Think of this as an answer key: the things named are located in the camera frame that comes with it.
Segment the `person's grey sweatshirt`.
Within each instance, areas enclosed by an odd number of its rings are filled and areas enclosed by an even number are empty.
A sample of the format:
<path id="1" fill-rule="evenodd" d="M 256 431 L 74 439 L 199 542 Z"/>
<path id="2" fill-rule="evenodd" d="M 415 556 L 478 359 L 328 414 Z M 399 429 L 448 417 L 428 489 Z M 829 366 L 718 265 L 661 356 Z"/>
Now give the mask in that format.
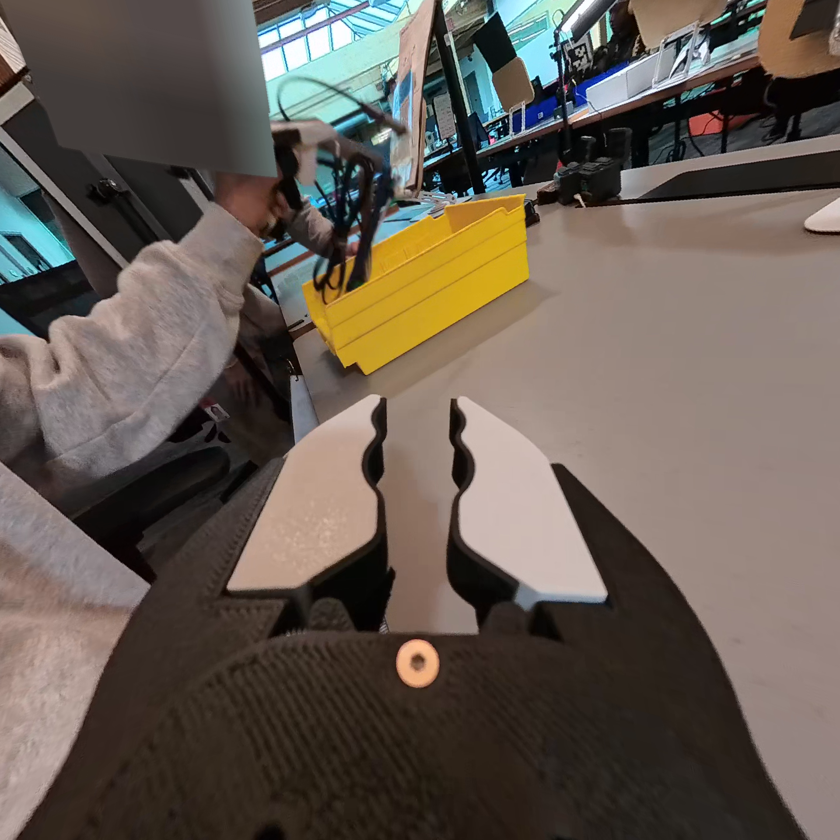
<path id="1" fill-rule="evenodd" d="M 16 837 L 43 799 L 131 612 L 148 590 L 2 467 L 2 838 Z"/>

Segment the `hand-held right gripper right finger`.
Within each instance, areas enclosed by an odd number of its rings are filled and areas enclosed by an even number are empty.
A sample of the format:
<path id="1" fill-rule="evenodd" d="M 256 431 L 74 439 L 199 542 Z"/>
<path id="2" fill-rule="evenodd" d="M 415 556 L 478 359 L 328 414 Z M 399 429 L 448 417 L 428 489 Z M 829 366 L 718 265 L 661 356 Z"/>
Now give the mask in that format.
<path id="1" fill-rule="evenodd" d="M 547 456 L 468 397 L 451 400 L 456 493 L 448 582 L 477 614 L 500 603 L 606 604 L 596 567 Z"/>

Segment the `person's left forearm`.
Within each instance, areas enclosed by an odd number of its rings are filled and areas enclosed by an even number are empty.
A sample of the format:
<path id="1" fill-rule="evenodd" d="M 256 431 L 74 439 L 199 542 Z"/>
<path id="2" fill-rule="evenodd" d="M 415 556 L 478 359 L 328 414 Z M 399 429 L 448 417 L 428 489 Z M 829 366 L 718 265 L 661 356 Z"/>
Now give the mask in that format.
<path id="1" fill-rule="evenodd" d="M 2 471 L 74 483 L 158 448 L 233 352 L 264 224 L 214 203 L 180 242 L 142 249 L 86 317 L 2 337 Z"/>

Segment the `black metal post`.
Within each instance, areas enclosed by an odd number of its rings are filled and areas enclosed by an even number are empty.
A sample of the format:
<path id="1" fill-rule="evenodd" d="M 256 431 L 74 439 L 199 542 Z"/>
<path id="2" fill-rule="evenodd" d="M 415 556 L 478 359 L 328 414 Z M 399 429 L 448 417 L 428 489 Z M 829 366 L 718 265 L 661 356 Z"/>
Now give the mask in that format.
<path id="1" fill-rule="evenodd" d="M 433 28 L 438 57 L 455 117 L 458 145 L 465 160 L 469 183 L 474 195 L 485 194 L 486 186 L 478 164 L 476 146 L 469 130 L 469 116 L 466 110 L 466 97 L 460 82 L 457 53 L 448 40 L 448 27 L 442 1 L 434 1 Z"/>

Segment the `yellow plastic bin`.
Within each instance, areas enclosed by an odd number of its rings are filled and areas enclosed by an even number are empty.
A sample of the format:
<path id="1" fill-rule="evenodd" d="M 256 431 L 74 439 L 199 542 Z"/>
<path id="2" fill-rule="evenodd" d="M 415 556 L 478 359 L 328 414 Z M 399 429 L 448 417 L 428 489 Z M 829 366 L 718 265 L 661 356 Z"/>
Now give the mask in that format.
<path id="1" fill-rule="evenodd" d="M 375 244 L 355 290 L 302 286 L 315 329 L 344 368 L 365 375 L 529 278 L 523 194 L 450 204 Z"/>

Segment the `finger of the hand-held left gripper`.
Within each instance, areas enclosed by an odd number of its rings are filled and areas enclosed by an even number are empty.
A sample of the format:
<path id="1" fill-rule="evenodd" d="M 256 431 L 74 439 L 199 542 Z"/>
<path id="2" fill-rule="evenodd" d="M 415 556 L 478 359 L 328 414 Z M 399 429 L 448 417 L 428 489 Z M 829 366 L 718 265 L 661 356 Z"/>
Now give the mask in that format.
<path id="1" fill-rule="evenodd" d="M 270 133 L 278 149 L 336 151 L 340 148 L 340 135 L 331 124 L 321 120 L 271 120 Z"/>

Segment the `white cardboard boxes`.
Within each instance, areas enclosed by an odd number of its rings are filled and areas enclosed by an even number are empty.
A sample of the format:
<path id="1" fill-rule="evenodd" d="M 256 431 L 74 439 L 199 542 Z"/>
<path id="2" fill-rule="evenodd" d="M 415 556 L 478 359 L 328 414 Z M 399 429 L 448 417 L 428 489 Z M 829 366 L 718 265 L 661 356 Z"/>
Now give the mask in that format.
<path id="1" fill-rule="evenodd" d="M 596 82 L 585 93 L 587 106 L 604 112 L 648 91 L 655 84 L 658 55 L 647 56 Z"/>

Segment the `person's left hand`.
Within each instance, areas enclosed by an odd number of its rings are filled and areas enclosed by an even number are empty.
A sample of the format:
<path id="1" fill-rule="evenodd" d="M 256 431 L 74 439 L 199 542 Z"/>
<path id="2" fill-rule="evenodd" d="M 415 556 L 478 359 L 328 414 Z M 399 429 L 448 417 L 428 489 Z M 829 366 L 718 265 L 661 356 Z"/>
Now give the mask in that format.
<path id="1" fill-rule="evenodd" d="M 213 183 L 215 204 L 258 238 L 266 238 L 278 223 L 289 223 L 294 217 L 280 190 L 281 174 L 266 177 L 218 171 Z"/>

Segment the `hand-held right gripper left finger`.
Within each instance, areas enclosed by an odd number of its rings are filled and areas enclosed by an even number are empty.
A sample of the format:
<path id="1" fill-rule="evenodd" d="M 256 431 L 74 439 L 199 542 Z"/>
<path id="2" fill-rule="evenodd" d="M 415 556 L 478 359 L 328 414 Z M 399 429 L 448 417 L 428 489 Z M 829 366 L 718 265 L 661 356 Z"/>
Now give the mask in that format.
<path id="1" fill-rule="evenodd" d="M 388 559 L 386 399 L 368 395 L 295 444 L 228 578 L 236 597 L 278 595 L 308 614 L 324 598 L 349 614 L 383 614 Z"/>

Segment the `black desk mat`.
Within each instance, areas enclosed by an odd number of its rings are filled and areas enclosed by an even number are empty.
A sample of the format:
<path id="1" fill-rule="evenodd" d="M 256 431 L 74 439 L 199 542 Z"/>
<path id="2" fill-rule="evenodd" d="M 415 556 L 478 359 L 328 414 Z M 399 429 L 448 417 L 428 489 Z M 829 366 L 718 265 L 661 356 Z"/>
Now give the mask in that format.
<path id="1" fill-rule="evenodd" d="M 809 192 L 839 187 L 839 151 L 682 172 L 640 196 L 639 203 Z"/>

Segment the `black clamp device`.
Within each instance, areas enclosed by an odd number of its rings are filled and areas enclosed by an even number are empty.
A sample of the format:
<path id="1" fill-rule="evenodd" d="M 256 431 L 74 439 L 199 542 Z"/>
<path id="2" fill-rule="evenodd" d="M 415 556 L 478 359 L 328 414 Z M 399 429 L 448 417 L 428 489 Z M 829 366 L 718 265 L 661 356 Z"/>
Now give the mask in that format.
<path id="1" fill-rule="evenodd" d="M 553 176 L 557 202 L 589 206 L 618 198 L 622 191 L 622 173 L 623 160 L 616 157 L 562 165 Z"/>

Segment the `brown cardboard panel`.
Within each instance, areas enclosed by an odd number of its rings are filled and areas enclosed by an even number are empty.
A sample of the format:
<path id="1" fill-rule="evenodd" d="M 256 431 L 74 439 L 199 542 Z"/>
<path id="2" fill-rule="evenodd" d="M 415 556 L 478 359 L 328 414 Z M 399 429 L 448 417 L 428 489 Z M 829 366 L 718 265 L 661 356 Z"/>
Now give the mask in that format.
<path id="1" fill-rule="evenodd" d="M 424 1 L 400 32 L 392 98 L 392 116 L 405 131 L 392 131 L 390 166 L 395 196 L 416 195 L 422 188 L 426 103 L 424 82 L 438 2 Z"/>

